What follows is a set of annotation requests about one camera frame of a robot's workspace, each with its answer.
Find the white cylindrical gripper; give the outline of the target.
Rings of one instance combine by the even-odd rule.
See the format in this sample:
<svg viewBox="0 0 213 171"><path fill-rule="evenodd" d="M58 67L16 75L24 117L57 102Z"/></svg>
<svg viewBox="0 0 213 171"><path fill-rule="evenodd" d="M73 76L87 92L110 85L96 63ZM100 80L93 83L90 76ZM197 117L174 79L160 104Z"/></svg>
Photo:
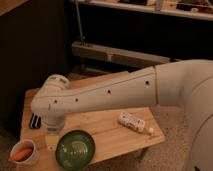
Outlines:
<svg viewBox="0 0 213 171"><path fill-rule="evenodd" d="M43 128L47 133L59 133L65 124L65 117L44 117ZM45 142L48 150L55 150L59 141L57 134L47 134Z"/></svg>

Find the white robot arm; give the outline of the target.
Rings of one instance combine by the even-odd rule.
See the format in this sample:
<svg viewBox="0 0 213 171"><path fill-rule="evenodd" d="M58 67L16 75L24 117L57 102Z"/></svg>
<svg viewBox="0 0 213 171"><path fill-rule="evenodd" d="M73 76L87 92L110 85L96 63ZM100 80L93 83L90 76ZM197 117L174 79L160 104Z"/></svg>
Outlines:
<svg viewBox="0 0 213 171"><path fill-rule="evenodd" d="M183 171L213 171L213 61L185 60L141 69L72 89L51 75L31 102L47 131L59 132L71 113L133 107L182 106L189 123L189 154Z"/></svg>

